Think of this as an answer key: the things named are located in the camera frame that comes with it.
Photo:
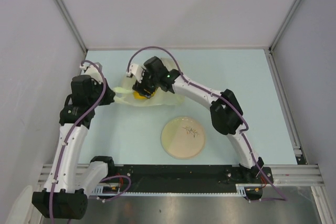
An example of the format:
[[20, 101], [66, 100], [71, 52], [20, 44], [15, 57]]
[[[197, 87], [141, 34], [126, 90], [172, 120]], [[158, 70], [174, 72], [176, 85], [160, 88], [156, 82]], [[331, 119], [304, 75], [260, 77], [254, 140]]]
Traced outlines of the yellow fake bell pepper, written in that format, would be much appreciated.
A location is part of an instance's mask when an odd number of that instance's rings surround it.
[[153, 96], [155, 95], [155, 92], [154, 93], [151, 93], [151, 94], [147, 94], [145, 96], [143, 95], [140, 95], [138, 92], [134, 91], [133, 92], [133, 97], [136, 99], [136, 100], [148, 100], [150, 98], [152, 98]]

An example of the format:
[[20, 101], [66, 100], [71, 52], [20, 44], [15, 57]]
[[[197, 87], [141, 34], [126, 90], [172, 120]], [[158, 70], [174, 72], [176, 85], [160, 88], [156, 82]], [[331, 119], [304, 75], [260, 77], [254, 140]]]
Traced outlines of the yellow-green plastic bag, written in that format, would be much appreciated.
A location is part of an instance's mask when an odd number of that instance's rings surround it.
[[161, 88], [155, 88], [149, 97], [141, 96], [133, 89], [136, 77], [124, 76], [120, 87], [112, 90], [116, 93], [114, 100], [116, 103], [131, 106], [156, 106], [156, 105], [180, 105], [184, 102], [184, 96], [175, 95], [171, 92], [164, 92]]

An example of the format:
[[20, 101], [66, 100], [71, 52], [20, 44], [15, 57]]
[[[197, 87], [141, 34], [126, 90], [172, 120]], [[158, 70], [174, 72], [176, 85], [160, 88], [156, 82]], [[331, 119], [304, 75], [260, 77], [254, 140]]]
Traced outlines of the cream plate with branch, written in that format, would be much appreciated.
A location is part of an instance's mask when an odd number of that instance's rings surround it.
[[199, 121], [180, 116], [166, 123], [161, 132], [163, 149], [176, 159], [191, 159], [205, 147], [206, 133]]

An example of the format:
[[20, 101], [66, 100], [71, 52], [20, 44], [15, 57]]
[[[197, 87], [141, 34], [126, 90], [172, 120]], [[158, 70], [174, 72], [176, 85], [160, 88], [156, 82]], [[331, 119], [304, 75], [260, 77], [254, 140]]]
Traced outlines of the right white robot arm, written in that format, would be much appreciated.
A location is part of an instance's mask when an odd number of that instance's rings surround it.
[[244, 134], [249, 126], [234, 95], [227, 89], [217, 91], [193, 82], [180, 68], [168, 70], [163, 61], [154, 56], [144, 65], [128, 64], [127, 76], [135, 77], [132, 89], [139, 97], [150, 99], [157, 90], [185, 96], [209, 110], [213, 128], [226, 135], [243, 167], [243, 179], [254, 183], [261, 177], [263, 159], [253, 150]]

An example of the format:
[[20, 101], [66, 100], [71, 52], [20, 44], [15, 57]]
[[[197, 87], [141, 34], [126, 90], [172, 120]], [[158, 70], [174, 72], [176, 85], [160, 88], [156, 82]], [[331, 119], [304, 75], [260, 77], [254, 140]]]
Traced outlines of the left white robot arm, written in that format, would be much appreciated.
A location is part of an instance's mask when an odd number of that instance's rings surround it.
[[71, 94], [60, 112], [59, 142], [52, 168], [42, 191], [32, 196], [32, 204], [45, 218], [83, 218], [94, 188], [102, 180], [110, 182], [115, 178], [116, 168], [110, 156], [95, 156], [81, 177], [76, 178], [80, 151], [94, 110], [113, 103], [114, 96], [105, 78], [83, 74], [72, 79]]

